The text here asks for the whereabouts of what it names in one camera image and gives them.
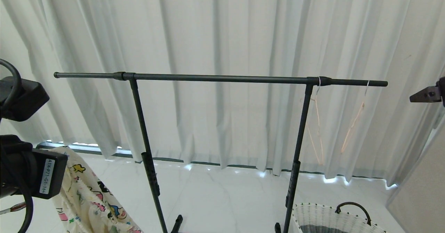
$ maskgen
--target colorful pattern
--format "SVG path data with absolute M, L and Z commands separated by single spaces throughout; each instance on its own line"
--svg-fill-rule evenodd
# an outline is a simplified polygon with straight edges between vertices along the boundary
M 51 151 L 68 155 L 60 194 L 52 199 L 67 233 L 143 233 L 78 154 L 68 147 Z

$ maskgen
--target floor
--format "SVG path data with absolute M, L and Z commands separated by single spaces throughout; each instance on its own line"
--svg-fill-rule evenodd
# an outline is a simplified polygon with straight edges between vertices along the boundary
M 148 181 L 142 164 L 129 158 L 104 160 L 101 155 L 80 154 L 97 176 L 113 192 L 127 213 L 146 233 L 161 232 Z M 161 188 L 161 205 L 167 228 L 171 230 L 178 214 L 184 217 L 181 232 L 190 233 L 272 233 L 275 222 L 284 223 L 285 197 L 290 173 L 274 176 L 269 171 L 156 161 Z M 324 179 L 321 175 L 300 174 L 296 202 L 336 206 L 345 201 L 362 204 L 371 219 L 389 233 L 404 233 L 385 202 L 396 187 L 386 187 L 380 179 L 343 177 Z M 21 196 L 1 200 L 6 209 Z M 34 200 L 34 217 L 28 232 L 66 232 L 50 200 Z M 24 211 L 4 214 L 0 232 L 17 232 Z M 360 214 L 354 206 L 343 211 Z

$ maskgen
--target white curtain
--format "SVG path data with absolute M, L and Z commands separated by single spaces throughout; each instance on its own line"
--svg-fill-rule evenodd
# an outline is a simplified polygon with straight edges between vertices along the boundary
M 409 103 L 445 65 L 444 0 L 1 0 L 0 56 L 51 100 L 2 133 L 144 151 L 128 82 L 55 79 L 59 72 L 328 76 L 388 87 L 321 87 L 301 170 L 385 178 L 437 108 Z M 290 169 L 304 86 L 139 81 L 154 157 Z M 350 132 L 349 127 L 365 107 Z M 313 138 L 310 141 L 308 131 Z

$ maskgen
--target woven basket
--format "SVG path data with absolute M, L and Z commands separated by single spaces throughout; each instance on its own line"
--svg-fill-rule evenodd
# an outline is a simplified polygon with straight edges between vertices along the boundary
M 340 207 L 351 204 L 360 207 L 366 219 L 341 212 Z M 294 233 L 385 233 L 377 224 L 371 223 L 368 212 L 358 203 L 341 203 L 337 208 L 316 203 L 296 204 L 292 210 Z

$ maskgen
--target basket handle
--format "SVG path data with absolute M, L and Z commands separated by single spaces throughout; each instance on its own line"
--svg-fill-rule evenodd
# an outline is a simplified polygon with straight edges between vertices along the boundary
M 346 205 L 353 205 L 353 206 L 357 206 L 357 207 L 359 207 L 360 209 L 362 209 L 362 211 L 365 213 L 365 215 L 366 215 L 366 218 L 367 218 L 367 224 L 369 225 L 369 226 L 371 226 L 371 218 L 369 217 L 369 214 L 368 214 L 368 212 L 366 211 L 366 209 L 364 209 L 363 208 L 363 206 L 361 206 L 360 204 L 358 204 L 358 203 L 354 203 L 354 202 L 345 202 L 345 203 L 340 203 L 338 206 L 337 206 L 337 209 L 335 210 L 335 213 L 337 213 L 337 214 L 340 214 L 340 212 L 341 212 L 341 210 L 340 210 L 340 207 L 341 206 L 346 206 Z

